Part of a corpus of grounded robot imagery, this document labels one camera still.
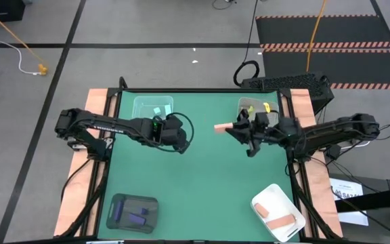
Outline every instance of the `wooden table frame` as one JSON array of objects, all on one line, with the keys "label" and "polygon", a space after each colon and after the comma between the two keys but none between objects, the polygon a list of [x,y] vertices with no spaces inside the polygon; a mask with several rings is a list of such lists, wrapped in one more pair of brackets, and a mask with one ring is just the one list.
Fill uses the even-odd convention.
[{"label": "wooden table frame", "polygon": [[[164,89],[162,92],[167,92],[167,90],[171,92],[174,89]],[[117,91],[117,89],[90,89],[87,101],[85,103],[85,110],[100,115],[106,114],[113,116],[114,112],[118,112],[117,110],[119,107],[119,104],[116,102],[116,96],[113,96],[115,91]],[[309,92],[306,89],[292,89],[289,91],[291,96],[290,99],[287,99],[285,96],[281,97],[280,103],[282,103],[283,106],[284,116],[290,116],[290,114],[294,114],[294,116],[298,118],[302,127],[315,125],[316,120],[313,114]],[[289,106],[287,101],[291,101],[292,106]],[[109,108],[109,110],[107,113],[104,113],[106,106]],[[99,136],[99,131],[97,130],[91,129],[89,132],[96,137]],[[79,166],[85,162],[86,156],[87,152],[85,150],[74,152],[69,175],[71,175],[72,172],[78,169]],[[313,155],[313,158],[324,162],[324,156],[322,152],[316,152]],[[60,235],[63,233],[78,216],[79,212],[85,205],[87,196],[91,194],[89,191],[91,192],[93,190],[89,189],[90,182],[92,181],[91,176],[93,175],[93,171],[97,172],[97,178],[95,179],[95,185],[97,187],[100,178],[102,177],[103,168],[103,163],[90,163],[67,185],[66,192],[60,207],[60,213],[58,215],[58,221],[56,223],[54,235]],[[334,197],[330,190],[330,180],[327,168],[319,161],[311,160],[305,163],[304,170],[306,171],[307,177],[302,179],[301,176],[298,176],[297,179],[299,184],[305,189],[306,180],[306,183],[309,186],[310,198],[312,200],[313,206],[321,215],[323,220],[327,223],[327,225],[329,225],[329,227],[337,235],[342,236],[341,225],[339,223]],[[300,207],[302,214],[308,220],[309,216],[305,207],[303,204],[300,204]],[[98,203],[96,203],[90,212],[87,228],[83,229],[82,235],[94,235],[96,232],[95,221],[100,215],[98,214],[98,210]],[[318,230],[318,228],[317,230],[312,230],[311,224],[309,224],[309,221],[307,221],[305,226],[305,236],[314,237],[314,233],[319,235],[320,238],[323,238],[323,234]]]}]

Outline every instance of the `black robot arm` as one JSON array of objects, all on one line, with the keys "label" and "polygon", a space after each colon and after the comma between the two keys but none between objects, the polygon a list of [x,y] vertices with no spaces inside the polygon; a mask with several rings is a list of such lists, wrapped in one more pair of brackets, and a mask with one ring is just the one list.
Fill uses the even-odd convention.
[{"label": "black robot arm", "polygon": [[248,120],[248,112],[242,110],[233,128],[226,131],[242,144],[248,144],[249,157],[255,156],[261,143],[278,144],[290,149],[293,158],[307,159],[317,149],[350,139],[374,140],[379,135],[378,123],[374,117],[356,114],[336,121],[302,128],[299,121],[280,118],[277,125],[269,127],[267,113],[257,113],[254,121]]},{"label": "black robot arm", "polygon": [[55,132],[59,138],[64,140],[74,138],[85,146],[89,159],[105,161],[109,158],[106,142],[94,138],[87,131],[88,128],[125,134],[145,146],[173,146],[176,152],[183,154],[189,147],[189,142],[186,140],[186,132],[181,128],[182,125],[183,123],[174,115],[168,115],[165,120],[159,117],[126,120],[72,108],[60,113]]}]

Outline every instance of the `white sign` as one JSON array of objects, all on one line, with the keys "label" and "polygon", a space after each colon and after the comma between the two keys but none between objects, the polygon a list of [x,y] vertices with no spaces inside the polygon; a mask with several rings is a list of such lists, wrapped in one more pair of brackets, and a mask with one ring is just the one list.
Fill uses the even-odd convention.
[{"label": "white sign", "polygon": [[[343,199],[363,195],[362,185],[355,182],[331,178],[330,185],[332,186],[333,192],[335,192],[336,195],[341,196]],[[339,200],[339,198],[335,194],[333,195],[333,197],[335,198],[335,200]],[[358,211],[338,213],[338,217],[340,222],[368,226],[368,218]]]}]

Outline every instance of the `white tray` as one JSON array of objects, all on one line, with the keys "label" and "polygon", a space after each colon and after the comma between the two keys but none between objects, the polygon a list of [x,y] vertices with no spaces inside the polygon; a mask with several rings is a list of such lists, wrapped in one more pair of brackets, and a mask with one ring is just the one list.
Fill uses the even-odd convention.
[{"label": "white tray", "polygon": [[[268,210],[269,215],[266,218],[261,217],[255,210],[255,204],[257,203],[261,204],[266,210]],[[303,227],[305,227],[305,218],[277,184],[271,184],[255,196],[252,199],[251,207],[266,229],[268,229],[269,232],[281,242],[288,241]],[[296,218],[296,222],[294,224],[289,224],[274,230],[271,230],[265,224],[266,222],[281,218],[288,214],[292,214]]]}]

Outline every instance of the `orange cable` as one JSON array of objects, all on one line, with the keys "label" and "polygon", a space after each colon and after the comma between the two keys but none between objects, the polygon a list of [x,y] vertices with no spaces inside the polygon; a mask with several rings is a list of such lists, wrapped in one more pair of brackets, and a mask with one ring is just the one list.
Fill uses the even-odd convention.
[{"label": "orange cable", "polygon": [[314,37],[316,36],[316,32],[317,32],[317,28],[318,28],[318,23],[320,22],[320,18],[321,18],[322,15],[323,15],[324,7],[326,6],[326,2],[327,2],[327,0],[323,0],[323,5],[322,5],[322,8],[321,8],[321,10],[320,10],[320,13],[318,14],[316,26],[314,27],[314,31],[312,32],[311,41],[309,42],[308,57],[307,57],[307,59],[306,59],[306,72],[309,71],[309,62],[310,62],[310,60],[311,60],[312,43],[314,42]]},{"label": "orange cable", "polygon": [[34,53],[31,48],[29,48],[29,46],[27,46],[27,44],[25,44],[22,40],[19,39],[19,37],[17,37],[10,29],[8,29],[8,27],[6,27],[1,21],[0,21],[0,25],[2,27],[4,27],[4,29],[10,33],[17,41],[19,41],[34,57],[36,57],[38,60],[40,60],[40,62],[42,63],[46,63],[42,58],[40,58],[38,55],[36,55],[36,53]]}]

